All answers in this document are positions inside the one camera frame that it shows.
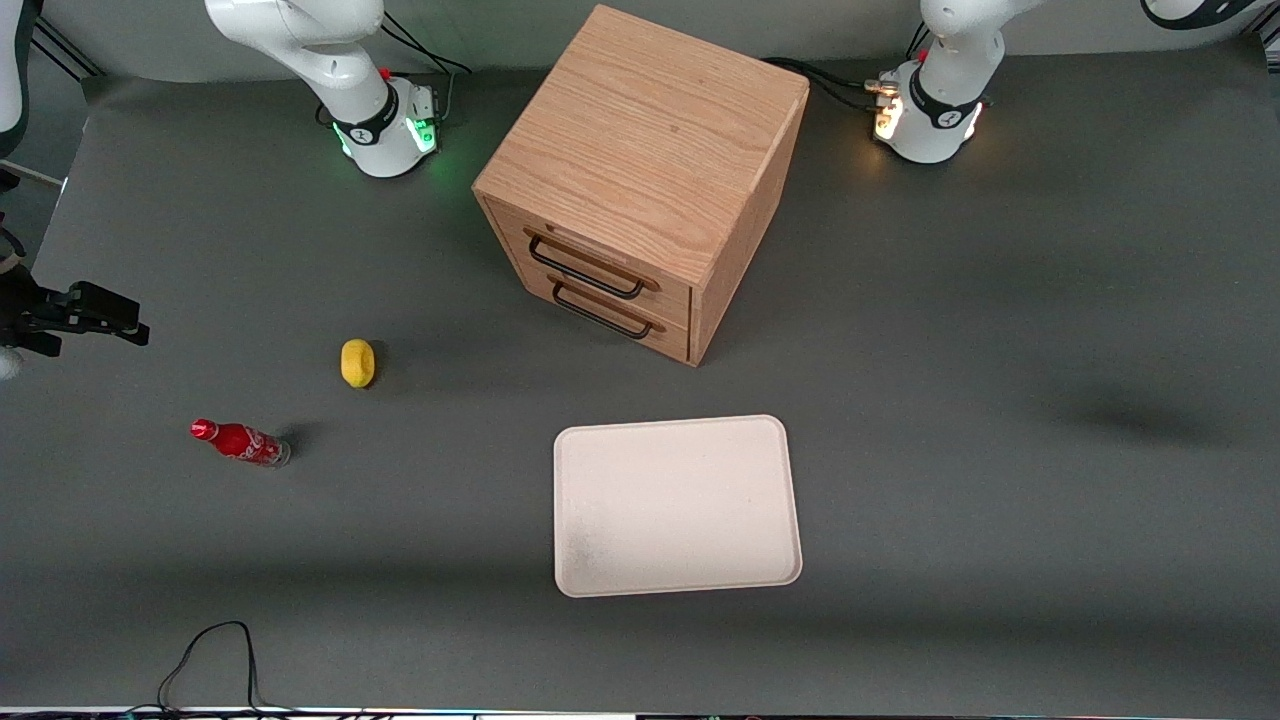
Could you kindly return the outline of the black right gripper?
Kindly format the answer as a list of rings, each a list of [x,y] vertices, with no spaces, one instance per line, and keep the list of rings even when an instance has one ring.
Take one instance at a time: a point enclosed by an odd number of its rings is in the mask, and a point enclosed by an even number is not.
[[[26,265],[3,269],[1,347],[59,357],[63,340],[50,328],[68,334],[105,334],[138,347],[150,342],[150,328],[140,320],[134,300],[92,282],[72,283],[68,291],[49,290]]]

